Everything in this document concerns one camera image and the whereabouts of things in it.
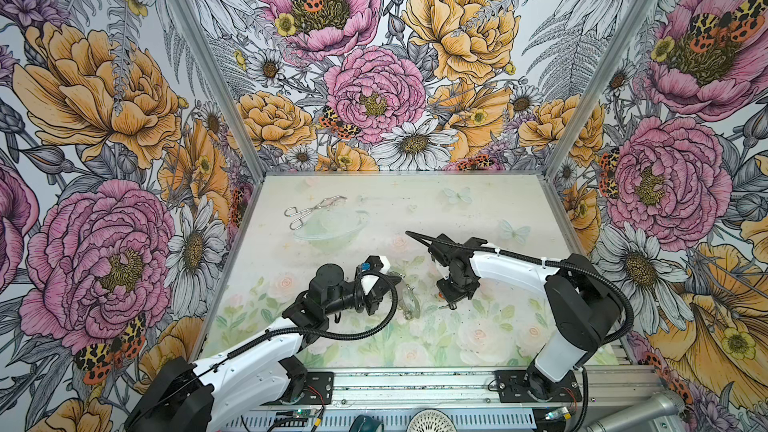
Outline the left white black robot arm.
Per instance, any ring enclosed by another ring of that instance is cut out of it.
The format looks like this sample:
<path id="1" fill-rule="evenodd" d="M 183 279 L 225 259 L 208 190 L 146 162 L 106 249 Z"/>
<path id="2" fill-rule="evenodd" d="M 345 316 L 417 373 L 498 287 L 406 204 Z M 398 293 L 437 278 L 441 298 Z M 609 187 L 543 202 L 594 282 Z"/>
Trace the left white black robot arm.
<path id="1" fill-rule="evenodd" d="M 319 338 L 366 339 L 394 318 L 401 277 L 385 257 L 371 256 L 346 280 L 336 264 L 320 266 L 308 288 L 263 331 L 205 359 L 167 362 L 124 422 L 127 431 L 217 431 L 253 407 L 294 402 L 307 382 L 297 355 Z M 357 333 L 333 332 L 343 312 L 373 315 L 384 299 L 387 315 Z"/>

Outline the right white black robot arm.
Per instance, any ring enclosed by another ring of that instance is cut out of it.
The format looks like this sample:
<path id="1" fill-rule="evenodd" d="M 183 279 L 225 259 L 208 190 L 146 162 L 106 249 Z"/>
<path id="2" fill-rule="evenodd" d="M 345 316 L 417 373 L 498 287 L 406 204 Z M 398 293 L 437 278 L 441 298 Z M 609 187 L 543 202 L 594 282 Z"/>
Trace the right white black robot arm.
<path id="1" fill-rule="evenodd" d="M 602 346 L 628 333 L 635 313 L 627 296 L 583 255 L 536 258 L 479 238 L 460 244 L 442 234 L 419 240 L 444 276 L 437 287 L 449 308 L 471 299 L 485 280 L 547 299 L 555 331 L 517 382 L 534 401 L 549 401 Z"/>

